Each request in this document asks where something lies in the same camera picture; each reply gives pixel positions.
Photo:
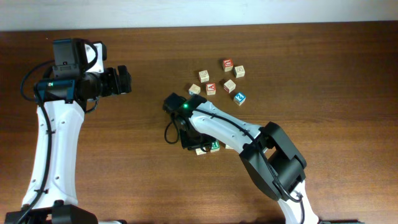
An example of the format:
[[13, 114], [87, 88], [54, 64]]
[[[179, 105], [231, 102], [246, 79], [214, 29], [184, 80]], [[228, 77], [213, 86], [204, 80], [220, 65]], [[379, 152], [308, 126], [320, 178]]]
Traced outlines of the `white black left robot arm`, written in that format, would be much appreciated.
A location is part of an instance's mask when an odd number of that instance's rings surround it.
[[[38, 138], [34, 168], [21, 209], [6, 213], [6, 223], [98, 223], [78, 207], [75, 167], [78, 137], [85, 115], [100, 98], [131, 92], [126, 66], [104, 66], [107, 49], [101, 41], [59, 39], [54, 59], [34, 86]], [[89, 102], [95, 106], [88, 108]]]

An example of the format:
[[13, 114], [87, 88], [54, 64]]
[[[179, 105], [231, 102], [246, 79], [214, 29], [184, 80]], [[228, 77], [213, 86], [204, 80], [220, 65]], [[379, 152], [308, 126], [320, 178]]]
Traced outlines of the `green letter B block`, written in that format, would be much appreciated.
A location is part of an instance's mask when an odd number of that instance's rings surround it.
[[216, 151], [219, 151], [219, 150], [220, 150], [220, 144], [219, 144], [218, 140], [213, 141], [212, 145], [211, 145], [210, 152], [216, 152]]

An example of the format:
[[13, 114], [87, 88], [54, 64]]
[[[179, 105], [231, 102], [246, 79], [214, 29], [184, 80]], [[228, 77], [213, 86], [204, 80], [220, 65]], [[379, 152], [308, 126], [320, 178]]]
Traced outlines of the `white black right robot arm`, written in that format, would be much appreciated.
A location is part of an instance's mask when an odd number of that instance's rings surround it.
[[278, 124], [244, 122], [196, 94], [186, 99], [172, 93], [162, 108], [184, 149], [208, 152], [215, 141], [225, 143], [239, 154], [255, 186], [279, 204], [286, 223], [319, 223], [305, 190], [307, 162]]

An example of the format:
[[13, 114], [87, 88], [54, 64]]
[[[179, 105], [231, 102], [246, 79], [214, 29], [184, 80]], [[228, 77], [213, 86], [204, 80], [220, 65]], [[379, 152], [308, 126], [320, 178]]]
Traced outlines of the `wooden block green side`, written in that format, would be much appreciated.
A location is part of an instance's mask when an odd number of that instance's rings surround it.
[[196, 152], [196, 154], [197, 154], [198, 156], [199, 156], [199, 155], [206, 154], [206, 151], [203, 151], [201, 148], [195, 149], [195, 152]]

